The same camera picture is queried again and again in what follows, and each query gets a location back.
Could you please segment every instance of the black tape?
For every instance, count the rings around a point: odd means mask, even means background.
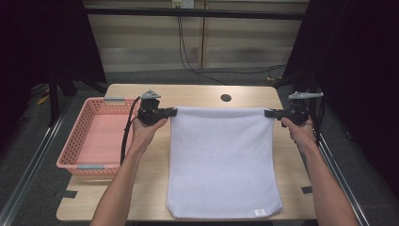
[[[309,194],[312,193],[313,190],[311,189],[311,186],[303,186],[301,187],[303,194]]]
[[[76,197],[77,191],[69,191],[69,190],[64,190],[64,191],[57,191],[53,199],[55,200],[62,200],[62,198],[69,198],[69,199],[74,199]]]

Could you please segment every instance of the towel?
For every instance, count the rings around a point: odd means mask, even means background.
[[[266,108],[178,106],[167,205],[176,218],[264,218],[282,204]]]

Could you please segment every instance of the wooden table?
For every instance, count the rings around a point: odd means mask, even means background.
[[[105,98],[135,98],[149,89],[162,95],[159,107],[282,108],[276,90],[265,87],[115,84],[109,87]],[[222,101],[222,94],[229,94],[231,100]],[[129,220],[179,220],[170,214],[166,205],[169,145],[168,122],[156,133],[152,144],[141,157]],[[296,145],[289,138],[288,129],[282,128],[279,121],[276,121],[273,130],[273,155],[283,209],[275,216],[261,220],[315,218],[313,196],[303,194],[301,189],[311,185],[308,174]],[[110,181],[110,177],[72,176],[67,190],[77,191],[77,195],[74,199],[62,200],[56,213],[58,219],[91,220]]]

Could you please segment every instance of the plastic basket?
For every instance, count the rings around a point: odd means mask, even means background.
[[[88,98],[56,165],[73,175],[115,174],[120,168],[124,128],[134,100],[123,101],[124,104],[121,105],[107,105],[104,98]],[[127,148],[130,147],[132,130],[133,128],[130,130]]]

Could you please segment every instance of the human arm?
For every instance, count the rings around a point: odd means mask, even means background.
[[[358,225],[349,200],[328,169],[314,141],[312,121],[296,126],[289,119],[281,119],[290,129],[291,139],[306,156],[311,178],[314,211],[319,225]]]
[[[167,121],[162,119],[149,127],[144,127],[139,119],[133,121],[132,144],[120,169],[101,197],[90,225],[125,225],[140,157],[152,142],[155,132]]]

